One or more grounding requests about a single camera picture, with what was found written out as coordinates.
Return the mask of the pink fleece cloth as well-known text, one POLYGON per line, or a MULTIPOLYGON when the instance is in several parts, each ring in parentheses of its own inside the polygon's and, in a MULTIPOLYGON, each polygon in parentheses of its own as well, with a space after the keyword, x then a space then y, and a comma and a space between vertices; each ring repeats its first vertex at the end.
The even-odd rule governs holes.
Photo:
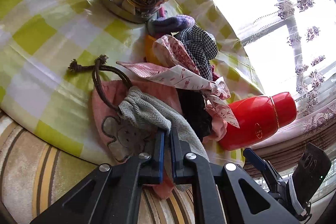
POLYGON ((227 122, 212 108, 211 105, 206 106, 206 112, 212 118, 212 130, 209 136, 203 138, 202 143, 205 144, 210 140, 220 141, 227 132, 227 122))

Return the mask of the black scrunchie cloth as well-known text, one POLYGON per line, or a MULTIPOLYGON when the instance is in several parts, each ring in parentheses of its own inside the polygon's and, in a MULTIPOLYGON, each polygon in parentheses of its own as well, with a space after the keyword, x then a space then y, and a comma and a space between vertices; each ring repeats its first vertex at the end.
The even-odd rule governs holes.
POLYGON ((212 132, 212 116, 205 110, 204 96, 193 90, 177 89, 184 118, 202 142, 212 132))

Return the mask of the grey herringbone drawstring pouch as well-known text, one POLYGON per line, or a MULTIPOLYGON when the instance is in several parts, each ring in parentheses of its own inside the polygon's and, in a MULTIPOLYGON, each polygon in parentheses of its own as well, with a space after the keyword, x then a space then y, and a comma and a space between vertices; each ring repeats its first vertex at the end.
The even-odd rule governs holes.
POLYGON ((158 98, 142 92, 119 69, 107 66, 105 64, 107 58, 106 55, 101 55, 90 66, 82 66, 76 60, 72 60, 68 69, 72 73, 90 71, 92 73, 94 88, 98 91, 100 98, 108 107, 115 110, 120 118, 143 131, 155 128, 156 132, 153 133, 151 142, 155 139, 155 134, 159 129, 163 130, 166 135, 169 135, 171 130, 175 130, 179 140, 187 142, 192 152, 204 158, 208 157, 196 133, 177 110, 158 98), (114 106, 106 98, 101 87, 103 81, 113 80, 122 80, 127 87, 127 95, 118 106, 114 106))

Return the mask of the floral pink white cloth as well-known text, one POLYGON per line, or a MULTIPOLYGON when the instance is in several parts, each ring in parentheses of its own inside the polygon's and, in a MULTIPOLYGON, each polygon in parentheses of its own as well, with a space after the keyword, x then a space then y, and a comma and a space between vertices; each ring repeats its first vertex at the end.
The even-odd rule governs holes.
POLYGON ((118 61, 118 65, 133 72, 139 78, 177 89, 201 92, 212 108, 229 124, 239 127, 226 100, 231 94, 223 77, 216 81, 203 78, 197 66, 187 53, 182 42, 170 35, 155 41, 153 52, 162 66, 152 63, 127 63, 118 61))

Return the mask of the black white gingham pouch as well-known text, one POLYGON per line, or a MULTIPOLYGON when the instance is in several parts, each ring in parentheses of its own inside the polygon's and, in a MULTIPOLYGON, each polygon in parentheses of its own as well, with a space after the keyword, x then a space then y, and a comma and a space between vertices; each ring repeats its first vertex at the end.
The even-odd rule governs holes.
POLYGON ((219 53, 214 36, 194 25, 178 32, 174 37, 182 42, 187 53, 197 66, 200 75, 212 81, 213 75, 210 60, 213 60, 219 53))

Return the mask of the purple knitted mitten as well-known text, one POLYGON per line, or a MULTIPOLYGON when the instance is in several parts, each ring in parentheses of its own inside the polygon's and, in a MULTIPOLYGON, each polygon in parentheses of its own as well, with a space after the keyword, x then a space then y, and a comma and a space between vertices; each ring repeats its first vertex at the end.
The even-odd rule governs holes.
POLYGON ((195 25, 195 19, 188 15, 177 15, 169 18, 151 19, 147 23, 149 35, 160 38, 173 32, 180 32, 195 25))

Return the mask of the red thermos flask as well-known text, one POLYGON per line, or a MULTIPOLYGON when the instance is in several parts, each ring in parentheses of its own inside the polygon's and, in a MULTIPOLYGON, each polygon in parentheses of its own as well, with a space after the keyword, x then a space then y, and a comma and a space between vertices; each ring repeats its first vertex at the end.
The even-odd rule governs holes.
POLYGON ((229 104, 239 127, 227 125, 227 132, 218 143, 233 151, 249 147, 274 135, 278 129, 296 119, 295 101, 288 92, 271 97, 256 96, 229 104))

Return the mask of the striped towel cushion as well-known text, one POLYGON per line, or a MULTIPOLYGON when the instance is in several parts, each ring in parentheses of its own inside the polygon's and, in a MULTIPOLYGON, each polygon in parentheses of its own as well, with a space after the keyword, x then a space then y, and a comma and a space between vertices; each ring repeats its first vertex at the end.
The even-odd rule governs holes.
MULTIPOLYGON (((1 112, 1 223, 30 223, 95 165, 42 141, 1 112)), ((138 223, 194 223, 193 193, 144 187, 138 223)))

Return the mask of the lace floral curtain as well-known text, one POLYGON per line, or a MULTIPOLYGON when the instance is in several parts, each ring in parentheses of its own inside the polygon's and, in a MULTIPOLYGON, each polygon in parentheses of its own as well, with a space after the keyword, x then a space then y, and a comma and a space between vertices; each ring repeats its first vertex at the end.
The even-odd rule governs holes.
POLYGON ((242 45, 275 50, 270 66, 256 62, 270 91, 290 91, 297 106, 291 130, 309 134, 335 120, 335 0, 254 0, 242 45))

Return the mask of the green checkered plastic tablecloth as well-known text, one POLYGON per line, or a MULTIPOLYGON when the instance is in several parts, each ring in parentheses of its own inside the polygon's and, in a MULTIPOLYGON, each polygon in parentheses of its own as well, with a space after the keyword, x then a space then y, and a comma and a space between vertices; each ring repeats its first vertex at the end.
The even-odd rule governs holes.
POLYGON ((91 112, 90 65, 137 63, 145 56, 143 24, 116 17, 100 0, 1 0, 1 108, 47 143, 88 162, 112 162, 91 112))

